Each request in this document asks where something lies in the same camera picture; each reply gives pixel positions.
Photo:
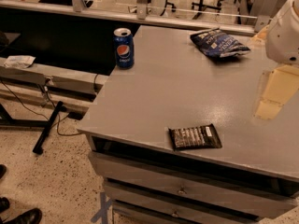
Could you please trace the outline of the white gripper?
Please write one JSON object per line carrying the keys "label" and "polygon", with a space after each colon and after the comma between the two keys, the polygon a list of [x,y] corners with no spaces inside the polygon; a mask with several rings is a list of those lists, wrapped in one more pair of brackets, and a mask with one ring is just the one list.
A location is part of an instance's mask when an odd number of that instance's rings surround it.
{"label": "white gripper", "polygon": [[270,72],[255,111],[260,119],[274,119],[299,90],[299,0],[287,0],[276,16],[252,39],[265,42],[266,55],[285,63]]}

